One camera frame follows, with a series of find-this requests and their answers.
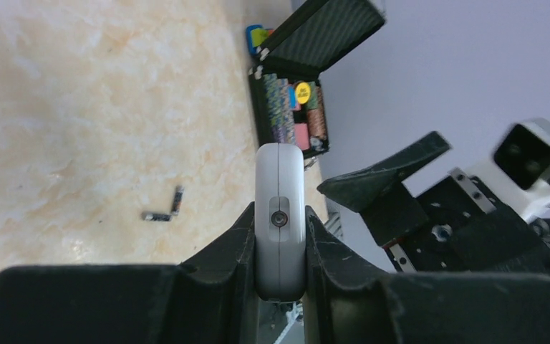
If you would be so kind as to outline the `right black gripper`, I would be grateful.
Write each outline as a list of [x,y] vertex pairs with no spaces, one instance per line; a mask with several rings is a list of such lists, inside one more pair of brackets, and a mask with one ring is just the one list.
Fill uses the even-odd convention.
[[550,219],[523,220],[476,177],[448,176],[417,197],[401,183],[452,148],[432,131],[388,158],[317,190],[360,212],[398,272],[550,276]]

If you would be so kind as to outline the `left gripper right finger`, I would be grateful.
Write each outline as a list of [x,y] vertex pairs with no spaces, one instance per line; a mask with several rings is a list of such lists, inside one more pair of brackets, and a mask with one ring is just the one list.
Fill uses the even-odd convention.
[[550,277],[385,272],[306,215],[307,343],[550,343]]

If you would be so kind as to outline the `white remote control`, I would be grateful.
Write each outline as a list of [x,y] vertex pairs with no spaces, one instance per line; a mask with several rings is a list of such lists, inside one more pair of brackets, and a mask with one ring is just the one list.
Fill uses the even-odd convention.
[[269,302],[296,302],[306,289],[304,159],[288,143],[256,153],[254,235],[256,291]]

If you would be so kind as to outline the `black poker chip case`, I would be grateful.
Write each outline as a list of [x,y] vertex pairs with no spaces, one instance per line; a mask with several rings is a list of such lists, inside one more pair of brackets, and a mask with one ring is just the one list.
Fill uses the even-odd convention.
[[[320,74],[385,25],[372,1],[305,1],[256,48],[249,89],[260,145],[297,145],[305,158],[329,151]],[[308,82],[308,103],[291,110],[288,86]]]

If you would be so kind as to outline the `black battery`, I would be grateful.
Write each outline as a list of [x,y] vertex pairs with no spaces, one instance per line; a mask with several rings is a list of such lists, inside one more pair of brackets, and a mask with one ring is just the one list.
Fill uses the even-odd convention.
[[142,219],[144,221],[171,221],[172,214],[155,213],[151,211],[145,211],[142,213]]
[[175,192],[173,195],[173,202],[170,210],[170,214],[172,216],[177,216],[180,212],[180,206],[182,204],[184,194],[184,187],[183,186],[176,186]]

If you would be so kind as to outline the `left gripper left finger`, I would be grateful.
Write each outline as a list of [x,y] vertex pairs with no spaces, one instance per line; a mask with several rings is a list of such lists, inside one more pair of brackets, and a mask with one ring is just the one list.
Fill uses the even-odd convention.
[[255,343],[254,205],[180,264],[0,272],[0,343]]

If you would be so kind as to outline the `yellow dealer button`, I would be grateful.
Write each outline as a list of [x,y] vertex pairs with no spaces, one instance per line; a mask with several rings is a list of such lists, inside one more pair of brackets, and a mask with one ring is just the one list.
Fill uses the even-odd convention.
[[297,82],[294,85],[294,94],[296,102],[299,105],[304,105],[309,102],[312,89],[308,82]]

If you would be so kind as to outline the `blue round chip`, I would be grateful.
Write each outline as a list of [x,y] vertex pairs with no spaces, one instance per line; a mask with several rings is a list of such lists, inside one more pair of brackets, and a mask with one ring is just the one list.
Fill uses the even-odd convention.
[[290,108],[293,111],[296,111],[298,108],[298,102],[296,100],[296,92],[293,85],[288,86],[289,91],[289,102],[290,102]]

